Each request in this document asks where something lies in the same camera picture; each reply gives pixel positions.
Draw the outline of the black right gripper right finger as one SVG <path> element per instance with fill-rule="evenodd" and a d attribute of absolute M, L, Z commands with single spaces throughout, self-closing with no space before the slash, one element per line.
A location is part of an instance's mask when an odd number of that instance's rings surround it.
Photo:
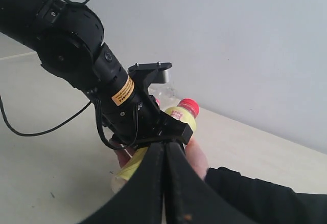
<path fill-rule="evenodd" d="M 178 143 L 167 143 L 165 153 L 167 223 L 252 223 L 197 175 Z"/>

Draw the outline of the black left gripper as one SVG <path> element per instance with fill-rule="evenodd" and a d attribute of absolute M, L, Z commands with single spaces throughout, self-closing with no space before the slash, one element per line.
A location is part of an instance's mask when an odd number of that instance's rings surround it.
<path fill-rule="evenodd" d="M 111 149 L 118 149 L 113 140 L 126 147 L 145 147 L 151 143 L 175 139 L 188 144 L 192 137 L 192 114 L 189 111 L 163 111 L 153 96 L 132 93 L 117 103 L 102 94 L 102 127 L 112 132 L 111 140 L 102 132 L 102 142 Z"/>

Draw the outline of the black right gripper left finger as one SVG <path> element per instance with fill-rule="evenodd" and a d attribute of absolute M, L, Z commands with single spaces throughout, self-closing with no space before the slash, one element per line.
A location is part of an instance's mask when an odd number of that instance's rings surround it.
<path fill-rule="evenodd" d="M 161 223 L 163 144 L 152 144 L 131 179 L 82 223 Z"/>

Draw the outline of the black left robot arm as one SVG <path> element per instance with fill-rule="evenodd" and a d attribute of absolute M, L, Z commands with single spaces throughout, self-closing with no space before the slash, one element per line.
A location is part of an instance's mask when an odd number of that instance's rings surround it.
<path fill-rule="evenodd" d="M 154 142 L 186 144 L 191 128 L 165 114 L 150 95 L 152 83 L 165 83 L 169 62 L 124 69 L 104 42 L 104 27 L 86 3 L 70 0 L 1 0 L 1 32 L 35 51 L 41 66 L 80 90 L 95 107 L 103 129 L 131 147 Z"/>

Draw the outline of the person's open bare hand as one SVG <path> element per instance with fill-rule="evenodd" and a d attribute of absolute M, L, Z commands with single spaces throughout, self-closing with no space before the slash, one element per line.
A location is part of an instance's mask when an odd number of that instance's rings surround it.
<path fill-rule="evenodd" d="M 185 157 L 194 171 L 203 180 L 206 176 L 207 170 L 209 169 L 207 158 L 200 148 L 194 137 L 192 137 L 189 143 L 185 147 Z M 124 167 L 135 154 L 136 150 L 133 148 L 127 148 L 122 150 L 115 150 L 119 162 L 119 166 Z"/>

